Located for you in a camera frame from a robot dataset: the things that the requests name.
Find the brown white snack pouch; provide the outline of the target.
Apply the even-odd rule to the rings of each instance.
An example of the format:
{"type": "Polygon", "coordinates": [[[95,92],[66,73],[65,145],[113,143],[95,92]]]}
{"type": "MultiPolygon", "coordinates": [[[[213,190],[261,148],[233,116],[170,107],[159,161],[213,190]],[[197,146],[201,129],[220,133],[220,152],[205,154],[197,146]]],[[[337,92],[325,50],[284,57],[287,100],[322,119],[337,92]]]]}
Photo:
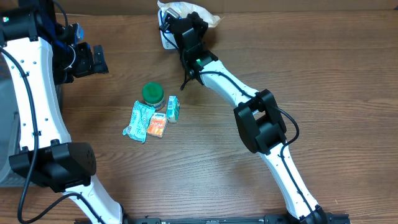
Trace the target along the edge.
{"type": "Polygon", "coordinates": [[[208,26],[211,28],[216,27],[222,20],[220,16],[213,15],[204,7],[188,2],[179,1],[179,2],[162,3],[160,1],[157,1],[157,5],[163,13],[165,13],[166,10],[168,9],[172,9],[181,18],[186,18],[188,14],[197,12],[200,18],[202,18],[205,22],[207,22],[208,26]]]}

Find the green capped bottle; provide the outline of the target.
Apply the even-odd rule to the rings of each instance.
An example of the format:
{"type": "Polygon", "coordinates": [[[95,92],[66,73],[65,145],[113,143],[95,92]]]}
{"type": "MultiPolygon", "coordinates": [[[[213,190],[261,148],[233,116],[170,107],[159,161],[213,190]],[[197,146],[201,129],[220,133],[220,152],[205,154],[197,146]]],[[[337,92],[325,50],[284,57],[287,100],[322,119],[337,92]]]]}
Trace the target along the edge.
{"type": "Polygon", "coordinates": [[[162,85],[156,82],[150,82],[142,88],[142,97],[145,103],[155,108],[156,111],[161,110],[165,106],[165,95],[162,85]]]}

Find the teal tissue pack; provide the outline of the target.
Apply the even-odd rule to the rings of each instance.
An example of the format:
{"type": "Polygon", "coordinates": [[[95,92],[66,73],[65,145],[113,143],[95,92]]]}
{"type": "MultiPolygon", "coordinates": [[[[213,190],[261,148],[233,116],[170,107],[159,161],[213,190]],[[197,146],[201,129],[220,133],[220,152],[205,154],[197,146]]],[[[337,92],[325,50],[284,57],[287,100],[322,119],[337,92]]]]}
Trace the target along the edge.
{"type": "Polygon", "coordinates": [[[135,101],[129,125],[123,129],[123,135],[127,135],[133,140],[145,143],[147,128],[149,127],[150,119],[154,113],[154,107],[135,101]]]}

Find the small teal carton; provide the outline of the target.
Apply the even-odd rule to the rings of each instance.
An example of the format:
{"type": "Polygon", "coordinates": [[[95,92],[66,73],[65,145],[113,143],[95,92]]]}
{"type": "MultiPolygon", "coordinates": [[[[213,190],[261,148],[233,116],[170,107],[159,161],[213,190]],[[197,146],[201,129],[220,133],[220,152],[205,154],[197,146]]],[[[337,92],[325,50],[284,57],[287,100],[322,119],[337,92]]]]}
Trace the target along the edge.
{"type": "Polygon", "coordinates": [[[178,122],[179,110],[180,110],[180,102],[178,98],[174,95],[169,96],[169,101],[167,104],[167,111],[166,111],[166,117],[169,122],[171,123],[178,122]]]}

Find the orange tissue pack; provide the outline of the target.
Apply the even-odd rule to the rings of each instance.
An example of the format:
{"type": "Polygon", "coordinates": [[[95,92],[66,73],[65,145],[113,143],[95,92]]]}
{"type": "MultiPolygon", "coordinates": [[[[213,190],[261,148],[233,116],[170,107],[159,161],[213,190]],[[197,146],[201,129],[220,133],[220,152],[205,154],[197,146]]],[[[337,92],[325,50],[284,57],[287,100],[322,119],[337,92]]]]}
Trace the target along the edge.
{"type": "Polygon", "coordinates": [[[165,133],[167,123],[168,120],[165,113],[154,113],[150,119],[147,134],[162,138],[165,133]]]}

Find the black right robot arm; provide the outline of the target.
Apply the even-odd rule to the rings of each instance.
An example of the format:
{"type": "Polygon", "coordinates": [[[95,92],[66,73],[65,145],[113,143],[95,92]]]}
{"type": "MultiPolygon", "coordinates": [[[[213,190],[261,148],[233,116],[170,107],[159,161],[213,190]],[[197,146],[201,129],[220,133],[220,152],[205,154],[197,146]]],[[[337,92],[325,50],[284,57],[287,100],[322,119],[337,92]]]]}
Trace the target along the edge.
{"type": "Polygon", "coordinates": [[[184,82],[197,80],[233,108],[239,137],[270,169],[285,200],[289,223],[327,223],[326,213],[306,188],[292,160],[289,145],[294,140],[287,139],[284,123],[291,116],[278,107],[274,95],[245,85],[205,48],[202,38],[208,23],[197,12],[181,17],[168,8],[159,11],[158,18],[162,38],[180,55],[184,82]]]}

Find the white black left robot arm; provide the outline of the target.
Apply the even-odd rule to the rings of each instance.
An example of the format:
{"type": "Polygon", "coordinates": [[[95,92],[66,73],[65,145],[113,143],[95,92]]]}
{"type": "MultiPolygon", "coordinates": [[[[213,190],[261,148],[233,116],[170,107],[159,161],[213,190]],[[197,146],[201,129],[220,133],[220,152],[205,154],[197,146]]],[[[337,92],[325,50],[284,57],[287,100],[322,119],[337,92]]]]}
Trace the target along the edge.
{"type": "Polygon", "coordinates": [[[20,152],[9,157],[27,184],[48,187],[74,201],[90,223],[124,223],[122,206],[96,176],[96,157],[73,142],[56,87],[107,73],[103,48],[83,41],[79,24],[60,24],[57,1],[19,1],[1,13],[1,53],[11,73],[20,119],[20,152]]]}

